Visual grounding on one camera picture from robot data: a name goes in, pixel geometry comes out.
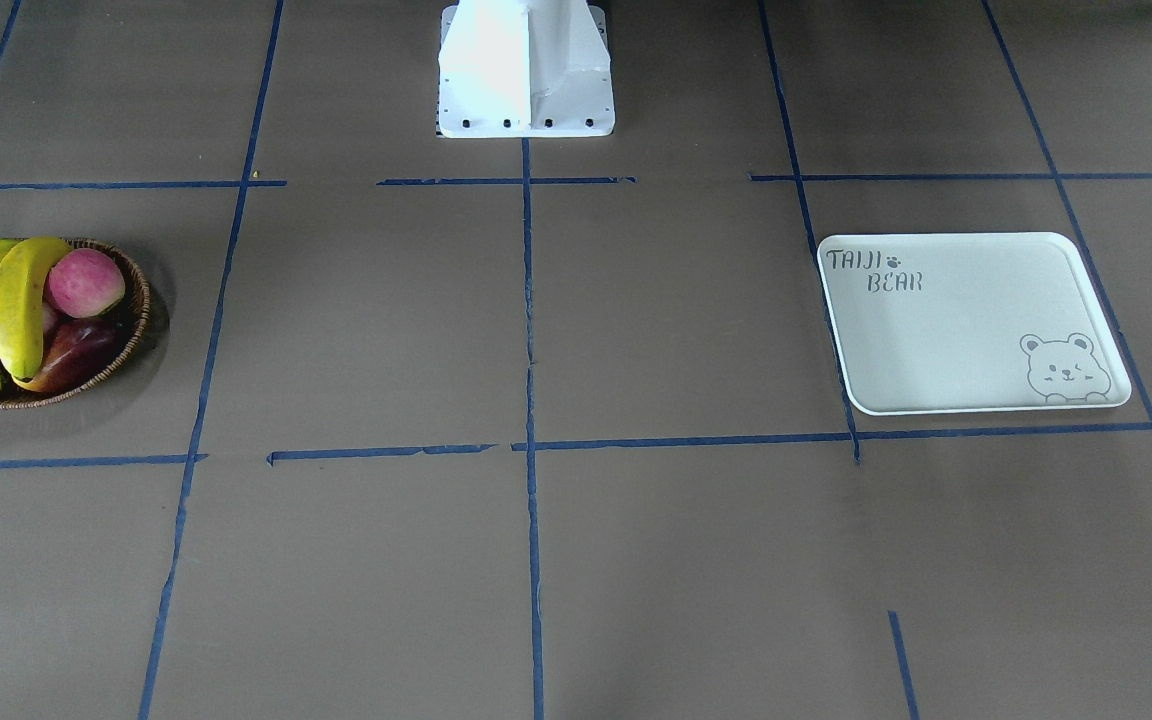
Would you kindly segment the yellow banana front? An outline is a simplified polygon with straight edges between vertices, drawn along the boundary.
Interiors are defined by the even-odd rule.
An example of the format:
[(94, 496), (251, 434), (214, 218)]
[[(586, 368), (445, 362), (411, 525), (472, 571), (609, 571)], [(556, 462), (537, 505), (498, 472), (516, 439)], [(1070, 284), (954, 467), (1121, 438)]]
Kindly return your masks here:
[(18, 381), (31, 381), (41, 367), (46, 279), (70, 251), (59, 237), (29, 237), (0, 262), (0, 363)]

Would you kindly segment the brown wicker basket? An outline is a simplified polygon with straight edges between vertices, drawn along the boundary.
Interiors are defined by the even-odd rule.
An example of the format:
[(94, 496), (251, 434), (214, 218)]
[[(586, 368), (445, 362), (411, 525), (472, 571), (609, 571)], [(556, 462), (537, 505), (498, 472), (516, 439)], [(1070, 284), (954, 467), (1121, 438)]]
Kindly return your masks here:
[[(108, 313), (100, 314), (99, 318), (108, 319), (109, 323), (115, 323), (118, 328), (118, 340), (123, 342), (122, 351), (120, 351), (113, 361), (109, 361), (109, 365), (106, 366), (103, 372), (96, 374), (88, 382), (83, 382), (82, 386), (69, 389), (67, 392), (55, 393), (55, 395), (41, 395), (41, 393), (29, 392), (26, 389), (20, 388), (17, 384), (13, 382), (8, 373), (5, 372), (3, 365), (0, 363), (0, 379), (3, 386), (0, 388), (0, 410), (3, 409), (22, 409), (22, 407), (41, 407), (56, 404), (56, 402), (63, 401), (65, 397), (71, 397), (78, 395), (83, 391), (88, 391), (96, 386), (97, 382), (103, 382), (113, 376), (120, 366), (123, 366), (128, 357), (132, 355), (136, 347), (141, 344), (141, 340), (145, 336), (147, 329), (147, 323), (151, 318), (151, 288), (147, 285), (147, 279), (145, 273), (142, 272), (141, 266), (129, 258), (122, 250), (116, 249), (116, 247), (106, 245), (106, 243), (100, 243), (90, 238), (61, 238), (69, 243), (71, 250), (74, 249), (96, 249), (101, 252), (108, 253), (111, 258), (114, 259), (116, 265), (126, 278), (127, 291), (124, 300), (120, 301), (116, 306), (111, 306)], [(63, 323), (70, 323), (74, 319), (83, 318), (70, 318), (70, 316), (63, 316)], [(44, 342), (44, 355), (50, 348), (50, 343)]]

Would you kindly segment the white bear print tray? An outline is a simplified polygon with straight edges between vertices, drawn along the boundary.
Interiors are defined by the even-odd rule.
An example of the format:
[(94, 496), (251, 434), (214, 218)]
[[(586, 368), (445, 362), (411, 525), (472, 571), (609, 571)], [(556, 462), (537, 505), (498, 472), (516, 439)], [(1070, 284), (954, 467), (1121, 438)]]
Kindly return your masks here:
[(1091, 273), (1064, 234), (835, 234), (817, 263), (861, 414), (1015, 414), (1132, 397)]

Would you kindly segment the pale pink apple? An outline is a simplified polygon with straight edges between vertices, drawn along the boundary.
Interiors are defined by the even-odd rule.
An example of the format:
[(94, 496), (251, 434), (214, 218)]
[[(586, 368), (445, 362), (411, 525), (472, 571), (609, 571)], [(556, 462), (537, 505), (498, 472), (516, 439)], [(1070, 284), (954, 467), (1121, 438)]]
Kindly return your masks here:
[(41, 302), (41, 334), (44, 334), (45, 343), (51, 342), (51, 338), (54, 338), (61, 323), (63, 323), (63, 316), (59, 313), (55, 306), (51, 306), (46, 301)]

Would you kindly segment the dark red mango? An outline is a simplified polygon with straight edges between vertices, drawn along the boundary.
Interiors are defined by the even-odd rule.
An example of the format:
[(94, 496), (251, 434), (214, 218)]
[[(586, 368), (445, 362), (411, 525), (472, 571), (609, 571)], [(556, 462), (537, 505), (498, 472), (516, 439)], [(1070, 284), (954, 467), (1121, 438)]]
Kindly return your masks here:
[(74, 319), (59, 325), (35, 377), (13, 382), (41, 395), (67, 392), (103, 372), (122, 347), (115, 323), (99, 316)]

